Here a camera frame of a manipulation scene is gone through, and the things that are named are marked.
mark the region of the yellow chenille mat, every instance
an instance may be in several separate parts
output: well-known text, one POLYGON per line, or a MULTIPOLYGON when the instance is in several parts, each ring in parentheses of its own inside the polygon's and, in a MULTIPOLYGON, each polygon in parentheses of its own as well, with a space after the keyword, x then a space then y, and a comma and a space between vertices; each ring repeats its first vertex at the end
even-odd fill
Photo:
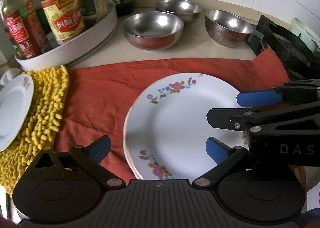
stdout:
POLYGON ((24 72, 32 77, 34 94, 27 117, 14 141, 0 152, 0 185, 13 189, 42 147, 53 147, 69 88, 64 66, 24 72))

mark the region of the oval tray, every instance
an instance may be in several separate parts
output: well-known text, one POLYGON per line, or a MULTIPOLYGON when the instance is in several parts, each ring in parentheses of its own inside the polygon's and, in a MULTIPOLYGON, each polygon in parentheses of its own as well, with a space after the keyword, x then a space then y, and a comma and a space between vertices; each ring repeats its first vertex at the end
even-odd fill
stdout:
POLYGON ((71 66, 86 58, 101 47, 113 34, 117 23, 116 7, 113 1, 107 3, 109 14, 92 28, 71 41, 56 47, 42 55, 30 59, 18 59, 25 71, 39 70, 47 67, 71 66))

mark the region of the metal bowl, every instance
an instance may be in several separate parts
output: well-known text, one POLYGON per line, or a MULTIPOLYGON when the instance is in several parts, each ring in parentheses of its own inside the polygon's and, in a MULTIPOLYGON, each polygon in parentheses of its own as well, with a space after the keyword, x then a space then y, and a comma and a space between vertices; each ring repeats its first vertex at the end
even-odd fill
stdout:
POLYGON ((124 21, 126 39, 136 48, 155 51, 174 45, 182 35, 183 21, 168 13, 148 11, 124 21))
POLYGON ((195 23, 202 12, 200 5, 188 0, 161 0, 156 10, 180 17, 185 25, 195 23))
POLYGON ((216 43, 225 47, 247 40, 253 31, 251 25, 239 16, 221 10, 205 13, 205 28, 216 43))

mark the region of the yellow label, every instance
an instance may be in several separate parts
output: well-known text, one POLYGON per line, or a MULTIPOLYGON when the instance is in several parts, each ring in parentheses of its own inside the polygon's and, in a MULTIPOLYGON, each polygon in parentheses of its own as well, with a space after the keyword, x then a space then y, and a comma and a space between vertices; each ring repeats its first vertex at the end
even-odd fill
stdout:
POLYGON ((45 0, 41 4, 59 45, 81 34, 84 24, 77 0, 45 0))

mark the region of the floral plate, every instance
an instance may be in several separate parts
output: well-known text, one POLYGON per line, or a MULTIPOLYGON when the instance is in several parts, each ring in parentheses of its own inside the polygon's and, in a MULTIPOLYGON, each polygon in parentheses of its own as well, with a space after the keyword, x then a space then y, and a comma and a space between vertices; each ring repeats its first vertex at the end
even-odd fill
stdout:
POLYGON ((27 74, 11 79, 0 92, 0 151, 4 151, 18 134, 29 111, 33 80, 27 74))
POLYGON ((149 86, 124 123, 124 153, 138 179, 188 178, 217 164, 207 155, 208 137, 230 147, 247 146, 242 132, 212 128, 211 108, 239 108, 230 84, 198 73, 180 73, 149 86))

